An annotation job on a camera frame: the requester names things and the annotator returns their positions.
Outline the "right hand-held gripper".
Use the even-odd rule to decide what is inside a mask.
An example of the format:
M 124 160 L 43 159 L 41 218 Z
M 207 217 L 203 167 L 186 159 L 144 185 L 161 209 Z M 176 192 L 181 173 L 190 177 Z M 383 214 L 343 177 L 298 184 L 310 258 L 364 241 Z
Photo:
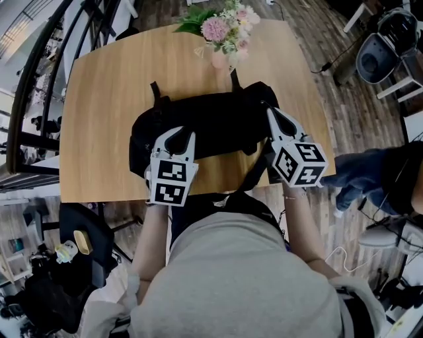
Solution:
M 317 186 L 328 168 L 322 146 L 305 135 L 303 127 L 288 113 L 276 107 L 267 108 L 266 113 L 275 152 L 272 167 L 289 187 Z

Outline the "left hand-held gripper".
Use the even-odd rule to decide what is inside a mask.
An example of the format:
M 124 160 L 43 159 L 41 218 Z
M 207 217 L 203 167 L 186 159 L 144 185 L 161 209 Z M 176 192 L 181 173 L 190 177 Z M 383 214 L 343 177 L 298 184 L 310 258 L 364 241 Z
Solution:
M 191 132 L 185 152 L 172 154 L 167 146 L 168 139 L 182 127 L 172 128 L 155 141 L 146 179 L 149 183 L 149 200 L 153 204 L 182 207 L 185 204 L 192 182 L 198 171 L 194 162 L 196 133 Z

